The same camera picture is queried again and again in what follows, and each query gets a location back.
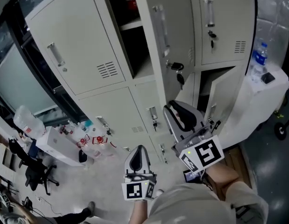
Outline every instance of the person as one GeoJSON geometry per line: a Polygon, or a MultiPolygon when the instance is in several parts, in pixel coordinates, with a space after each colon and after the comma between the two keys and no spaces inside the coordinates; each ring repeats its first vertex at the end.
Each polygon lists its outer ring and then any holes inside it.
{"type": "Polygon", "coordinates": [[[237,172],[221,163],[206,169],[222,189],[225,201],[204,184],[177,185],[152,201],[150,215],[147,202],[134,203],[129,224],[264,224],[268,204],[240,178],[237,172]]]}
{"type": "Polygon", "coordinates": [[[81,213],[70,213],[62,217],[36,217],[20,205],[11,195],[6,193],[10,202],[20,211],[22,215],[5,212],[0,209],[0,221],[3,224],[79,224],[86,218],[95,216],[95,203],[89,202],[88,207],[81,213]]]}

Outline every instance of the ventilation slot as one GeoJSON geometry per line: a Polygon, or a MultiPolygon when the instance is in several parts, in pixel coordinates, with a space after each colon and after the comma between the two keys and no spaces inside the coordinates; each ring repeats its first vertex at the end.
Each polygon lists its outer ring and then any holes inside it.
{"type": "Polygon", "coordinates": [[[132,131],[133,131],[134,133],[143,132],[143,131],[144,131],[144,128],[142,128],[142,126],[133,127],[133,128],[132,128],[132,131]]]}
{"type": "Polygon", "coordinates": [[[107,77],[112,77],[112,76],[117,75],[117,69],[113,62],[108,62],[103,65],[98,65],[97,68],[102,78],[107,78],[107,77]]]}
{"type": "Polygon", "coordinates": [[[236,45],[234,47],[235,53],[244,53],[246,48],[246,41],[236,41],[236,45]]]}

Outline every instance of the shelf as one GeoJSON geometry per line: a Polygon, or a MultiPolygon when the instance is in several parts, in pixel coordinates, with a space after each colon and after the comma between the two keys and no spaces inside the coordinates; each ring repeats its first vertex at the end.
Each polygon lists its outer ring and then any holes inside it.
{"type": "Polygon", "coordinates": [[[153,70],[151,58],[150,56],[147,56],[138,67],[137,72],[135,72],[134,79],[147,77],[151,75],[154,75],[154,70],[153,70]]]}
{"type": "Polygon", "coordinates": [[[132,28],[138,28],[138,27],[142,27],[142,22],[140,20],[140,17],[130,21],[129,23],[125,24],[125,25],[122,25],[120,26],[120,30],[121,31],[125,31],[125,30],[129,30],[129,29],[132,29],[132,28]]]}

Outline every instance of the chair wheel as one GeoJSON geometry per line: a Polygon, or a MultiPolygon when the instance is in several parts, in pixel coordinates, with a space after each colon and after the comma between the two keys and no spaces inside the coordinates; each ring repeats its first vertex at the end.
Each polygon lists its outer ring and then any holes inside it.
{"type": "Polygon", "coordinates": [[[276,123],[274,126],[274,133],[279,140],[285,140],[287,132],[286,128],[284,127],[283,123],[276,123]]]}

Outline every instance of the wooden floor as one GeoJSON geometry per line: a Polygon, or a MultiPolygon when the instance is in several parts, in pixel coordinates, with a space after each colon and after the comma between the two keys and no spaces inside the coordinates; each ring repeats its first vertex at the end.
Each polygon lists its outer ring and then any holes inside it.
{"type": "MultiPolygon", "coordinates": [[[[224,152],[225,159],[221,160],[222,164],[229,166],[230,168],[237,171],[240,178],[251,187],[250,178],[248,174],[248,170],[246,167],[246,163],[244,161],[241,149],[239,146],[236,146],[233,149],[229,149],[224,152]]],[[[222,201],[225,200],[225,197],[221,191],[221,189],[216,186],[211,178],[208,178],[209,182],[212,185],[213,191],[217,194],[218,198],[222,201]]]]}

